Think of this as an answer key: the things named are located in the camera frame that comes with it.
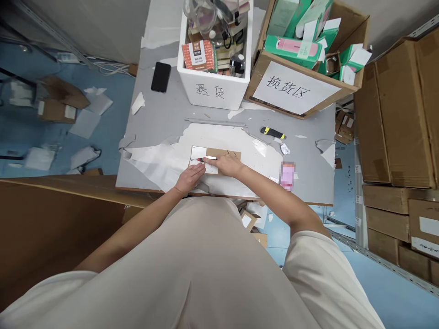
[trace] white label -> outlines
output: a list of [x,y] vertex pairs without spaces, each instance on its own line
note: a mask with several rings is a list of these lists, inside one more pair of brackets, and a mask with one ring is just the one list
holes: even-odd
[[412,247],[433,257],[439,258],[439,245],[433,242],[412,237]]
[[68,119],[74,119],[76,116],[76,108],[70,105],[65,106],[64,116]]
[[419,216],[419,228],[422,232],[439,236],[439,221]]
[[300,115],[339,90],[326,82],[270,62],[253,97]]
[[279,184],[279,179],[278,178],[274,178],[274,177],[270,176],[269,179],[271,179],[276,184]]
[[204,42],[199,42],[200,49],[193,49],[194,44],[192,44],[192,47],[189,46],[189,53],[191,55],[191,62],[192,65],[201,65],[206,62],[206,56],[204,55]]
[[242,225],[244,225],[245,228],[248,226],[248,224],[250,224],[251,221],[252,219],[247,215],[244,215],[244,217],[242,217]]
[[44,102],[40,101],[38,104],[38,115],[43,115],[44,113]]
[[308,58],[311,51],[312,42],[302,41],[300,44],[299,52],[297,53],[297,58]]
[[348,128],[351,128],[353,124],[353,119],[349,118],[348,124],[346,125]]

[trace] styrofoam box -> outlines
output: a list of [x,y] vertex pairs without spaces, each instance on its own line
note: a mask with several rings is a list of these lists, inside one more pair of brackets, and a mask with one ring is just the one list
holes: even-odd
[[199,72],[185,68],[182,45],[190,43],[190,40],[189,37],[187,37],[187,18],[184,13],[182,14],[177,70],[191,104],[223,108],[226,110],[239,109],[250,82],[250,71],[252,67],[253,1],[249,3],[250,10],[248,11],[247,37],[244,46],[246,71],[241,78],[209,72]]

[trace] metal shelf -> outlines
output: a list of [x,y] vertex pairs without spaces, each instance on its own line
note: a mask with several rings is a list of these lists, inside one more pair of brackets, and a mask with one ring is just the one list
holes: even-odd
[[402,268],[386,261],[385,259],[375,255],[374,253],[370,252],[369,250],[360,247],[355,243],[355,240],[352,238],[349,238],[345,235],[336,233],[332,231],[331,229],[327,228],[329,234],[336,240],[340,241],[341,243],[344,243],[348,247],[350,247],[354,252],[358,252],[360,254],[363,254],[367,258],[373,260],[374,262],[380,264],[381,266],[387,268],[388,270],[393,271],[397,275],[403,277],[407,281],[410,281],[417,287],[423,289],[424,291],[428,292],[429,294],[439,298],[439,288],[432,285],[430,282],[427,282],[417,276],[414,276],[412,273],[409,273]]

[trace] white sleeve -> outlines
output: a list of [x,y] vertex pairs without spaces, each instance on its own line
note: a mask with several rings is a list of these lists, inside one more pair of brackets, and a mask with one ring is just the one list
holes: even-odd
[[328,237],[294,234],[284,273],[322,329],[384,328],[348,259]]

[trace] wall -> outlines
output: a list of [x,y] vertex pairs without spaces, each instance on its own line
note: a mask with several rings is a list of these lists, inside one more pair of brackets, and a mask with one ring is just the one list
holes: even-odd
[[[181,0],[175,1],[181,6]],[[150,0],[25,0],[29,7],[58,26],[87,54],[123,63],[137,63]],[[344,0],[369,14],[369,44],[379,55],[400,36],[411,33],[439,13],[437,0]],[[266,9],[268,0],[255,0]],[[3,10],[2,17],[28,38],[62,49],[55,40],[16,11]],[[0,36],[8,35],[0,30]]]

